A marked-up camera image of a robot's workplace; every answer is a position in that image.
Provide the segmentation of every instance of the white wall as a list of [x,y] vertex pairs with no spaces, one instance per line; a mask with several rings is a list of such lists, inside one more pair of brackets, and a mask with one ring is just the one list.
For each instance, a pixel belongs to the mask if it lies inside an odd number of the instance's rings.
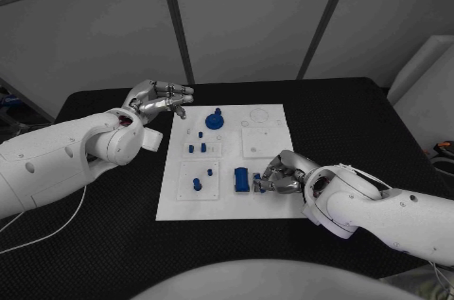
[[0,77],[53,117],[76,91],[186,83],[166,0],[23,0],[0,24]]
[[340,0],[304,79],[394,78],[434,34],[454,33],[453,0]]
[[327,0],[177,0],[196,83],[296,79]]

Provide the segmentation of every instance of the robotic hand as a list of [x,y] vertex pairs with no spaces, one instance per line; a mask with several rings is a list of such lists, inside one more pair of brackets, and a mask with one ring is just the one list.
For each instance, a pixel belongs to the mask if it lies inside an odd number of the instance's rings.
[[[356,172],[388,189],[379,191]],[[320,167],[288,150],[272,159],[254,184],[278,193],[301,192],[303,214],[339,237],[350,238],[360,226],[392,249],[454,266],[453,200],[391,188],[350,166]]]
[[195,90],[146,80],[121,108],[52,125],[0,145],[0,219],[55,202],[100,175],[134,159],[140,148],[157,151],[162,133],[144,128],[162,111],[186,118],[183,103]]

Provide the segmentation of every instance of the black table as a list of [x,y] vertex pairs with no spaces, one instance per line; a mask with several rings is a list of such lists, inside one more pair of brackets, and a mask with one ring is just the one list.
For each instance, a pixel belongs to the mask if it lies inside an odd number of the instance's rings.
[[[352,164],[396,188],[450,196],[369,79],[221,83],[193,88],[193,105],[283,103],[294,150],[320,165]],[[120,107],[127,93],[128,89],[75,93],[56,122]],[[236,259],[309,261],[373,278],[427,263],[389,249],[366,230],[343,240],[306,219],[156,222],[172,118],[172,113],[162,113],[149,125],[164,134],[159,152],[141,150],[127,166],[105,172],[88,186],[66,229],[0,255],[3,299],[128,298],[177,273]],[[53,232],[79,200],[81,191],[27,212],[0,234],[0,248]]]

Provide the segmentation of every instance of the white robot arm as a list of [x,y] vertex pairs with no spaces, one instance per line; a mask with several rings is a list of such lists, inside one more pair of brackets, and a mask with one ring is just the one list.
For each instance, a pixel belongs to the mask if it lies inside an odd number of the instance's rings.
[[320,167],[288,150],[271,161],[255,185],[280,193],[303,192],[303,214],[339,237],[347,239],[360,226],[392,249],[454,265],[453,200],[396,188],[381,192],[353,168]]
[[[0,219],[43,206],[134,159],[140,148],[157,151],[162,133],[144,128],[159,112],[185,119],[182,103],[195,90],[143,81],[121,108],[33,131],[0,145]],[[88,161],[87,155],[95,156]]]

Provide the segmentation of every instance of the white cable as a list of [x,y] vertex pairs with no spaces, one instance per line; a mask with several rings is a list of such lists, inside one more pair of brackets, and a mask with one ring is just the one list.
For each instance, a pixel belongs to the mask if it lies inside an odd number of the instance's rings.
[[0,229],[0,232],[13,224],[13,222],[19,219],[19,217],[23,215],[25,211],[16,216],[16,218],[7,223],[7,225]]
[[78,208],[76,208],[76,210],[75,210],[75,212],[74,212],[74,215],[71,216],[71,218],[69,218],[69,220],[66,221],[66,223],[62,225],[62,227],[59,228],[59,230],[56,230],[53,233],[51,233],[48,236],[45,236],[43,238],[40,238],[40,239],[38,239],[38,240],[35,240],[35,241],[32,241],[32,242],[29,242],[29,243],[25,243],[25,244],[22,244],[22,245],[19,245],[19,246],[14,246],[14,247],[12,247],[10,249],[6,249],[4,251],[0,251],[0,254],[3,254],[3,253],[6,253],[6,252],[10,252],[10,251],[13,251],[14,249],[20,249],[22,247],[25,247],[25,246],[29,246],[30,244],[35,244],[35,243],[38,243],[39,241],[43,241],[45,239],[48,239],[49,237],[52,237],[56,233],[59,233],[59,231],[68,226],[68,223],[72,221],[72,219],[74,219],[74,217],[76,216],[76,214],[78,214],[78,210],[81,209],[81,206],[82,206],[82,203],[84,203],[84,199],[85,199],[85,192],[87,192],[87,186],[84,187],[84,194],[82,194],[82,198],[81,198],[81,203],[78,204]]
[[349,170],[349,171],[356,171],[359,172],[360,174],[363,174],[370,180],[382,183],[382,185],[385,185],[385,187],[388,187],[388,189],[392,189],[392,187],[379,179],[376,178],[373,175],[370,175],[369,173],[363,172],[362,170],[359,170],[358,168],[352,167],[350,165],[345,165],[345,164],[339,164],[336,165],[334,167],[342,167],[343,169]]
[[440,276],[438,276],[438,273],[441,274],[444,280],[447,281],[448,285],[451,288],[454,288],[453,284],[451,284],[451,281],[447,279],[447,276],[443,274],[443,272],[440,271],[438,267],[437,267],[437,264],[432,263],[431,261],[428,261],[428,263],[432,265],[432,268],[434,268],[434,272],[435,272],[435,276],[437,276],[437,280],[438,280],[438,283],[440,283],[440,286],[443,287],[444,291],[447,292],[448,295],[451,295],[454,297],[454,294],[451,293],[450,291],[450,288],[445,288],[443,282],[441,282],[441,279],[440,279]]

